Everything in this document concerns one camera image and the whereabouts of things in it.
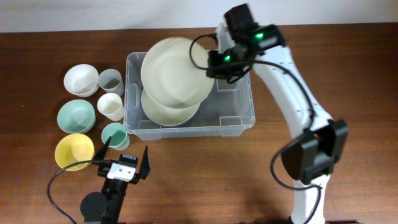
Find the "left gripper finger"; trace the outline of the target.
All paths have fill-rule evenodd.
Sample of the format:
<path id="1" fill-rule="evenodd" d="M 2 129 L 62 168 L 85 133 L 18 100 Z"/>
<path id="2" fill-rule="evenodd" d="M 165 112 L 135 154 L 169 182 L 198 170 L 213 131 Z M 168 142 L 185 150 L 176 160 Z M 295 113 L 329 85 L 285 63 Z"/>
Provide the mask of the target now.
<path id="1" fill-rule="evenodd" d="M 145 147 L 142 156 L 141 166 L 139 169 L 139 178 L 145 180 L 150 172 L 149 156 L 148 156 L 148 146 Z"/>
<path id="2" fill-rule="evenodd" d="M 106 140 L 104 146 L 94 155 L 94 161 L 102 161 L 107 153 L 109 144 L 111 142 L 111 136 Z"/>

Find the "mint green small bowl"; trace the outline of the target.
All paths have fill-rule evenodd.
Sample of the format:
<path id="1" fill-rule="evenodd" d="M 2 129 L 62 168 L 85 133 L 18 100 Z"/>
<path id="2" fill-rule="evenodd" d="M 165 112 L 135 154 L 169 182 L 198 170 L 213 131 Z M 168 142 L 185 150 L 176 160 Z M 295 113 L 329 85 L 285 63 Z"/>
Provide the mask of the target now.
<path id="1" fill-rule="evenodd" d="M 66 133 L 87 133 L 96 122 L 93 105 L 85 100 L 71 100 L 65 103 L 57 115 L 59 128 Z"/>

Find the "beige bowl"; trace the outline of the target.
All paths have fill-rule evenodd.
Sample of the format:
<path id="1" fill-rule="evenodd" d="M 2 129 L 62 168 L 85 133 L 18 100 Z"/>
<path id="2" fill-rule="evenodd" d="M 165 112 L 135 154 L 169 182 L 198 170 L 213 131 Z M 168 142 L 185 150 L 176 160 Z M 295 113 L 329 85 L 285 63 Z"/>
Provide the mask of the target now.
<path id="1" fill-rule="evenodd" d="M 173 108 L 190 108 L 211 92 L 214 79 L 200 67 L 208 66 L 208 52 L 185 37 L 169 37 L 153 45 L 144 57 L 141 81 L 149 98 Z"/>
<path id="2" fill-rule="evenodd" d="M 164 107 L 154 100 L 144 90 L 141 95 L 141 105 L 146 116 L 162 126 L 179 126 L 189 121 L 198 111 L 200 105 L 185 109 Z"/>

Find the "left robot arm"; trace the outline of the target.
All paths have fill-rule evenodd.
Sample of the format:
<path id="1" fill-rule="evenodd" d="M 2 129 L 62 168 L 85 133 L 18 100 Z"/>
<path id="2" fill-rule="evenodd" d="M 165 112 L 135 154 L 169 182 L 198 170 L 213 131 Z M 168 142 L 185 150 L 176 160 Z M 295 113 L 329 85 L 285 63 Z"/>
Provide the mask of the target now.
<path id="1" fill-rule="evenodd" d="M 106 160 L 110 142 L 111 138 L 108 138 L 93 157 L 98 166 L 97 175 L 104 177 L 104 184 L 99 192 L 92 192 L 81 201 L 80 212 L 85 223 L 117 223 L 128 185 L 146 179 L 150 172 L 147 147 L 141 166 L 137 167 L 138 158 L 128 154 L 121 154 L 116 161 Z"/>

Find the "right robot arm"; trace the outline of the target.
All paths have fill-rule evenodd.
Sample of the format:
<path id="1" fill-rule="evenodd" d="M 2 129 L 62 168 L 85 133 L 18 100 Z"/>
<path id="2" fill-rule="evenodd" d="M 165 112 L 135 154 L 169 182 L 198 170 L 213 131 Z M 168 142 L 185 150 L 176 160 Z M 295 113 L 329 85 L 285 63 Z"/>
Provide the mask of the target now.
<path id="1" fill-rule="evenodd" d="M 275 181 L 294 192 L 290 223 L 325 223 L 326 185 L 340 160 L 348 125 L 335 121 L 312 95 L 299 73 L 287 42 L 274 25 L 260 26 L 248 4 L 224 14 L 212 38 L 218 50 L 209 53 L 206 75 L 234 83 L 250 70 L 260 77 L 277 102 L 292 136 L 271 159 L 270 170 L 282 160 L 293 185 Z"/>

